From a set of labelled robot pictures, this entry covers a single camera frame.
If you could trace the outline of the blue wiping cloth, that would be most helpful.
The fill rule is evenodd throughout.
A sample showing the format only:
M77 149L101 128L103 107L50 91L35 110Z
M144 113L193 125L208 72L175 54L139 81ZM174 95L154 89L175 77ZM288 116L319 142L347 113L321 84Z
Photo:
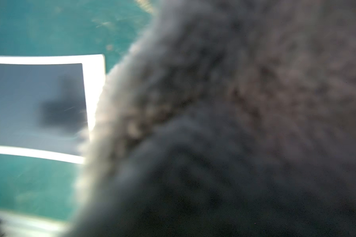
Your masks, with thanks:
M356 1L160 1L95 121L65 237L356 237Z

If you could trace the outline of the white frame drawing tablet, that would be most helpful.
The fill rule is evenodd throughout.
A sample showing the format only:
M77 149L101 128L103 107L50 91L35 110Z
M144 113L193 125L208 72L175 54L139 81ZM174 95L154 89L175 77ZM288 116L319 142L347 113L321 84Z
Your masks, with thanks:
M0 154L81 164L105 72L102 54L0 56Z

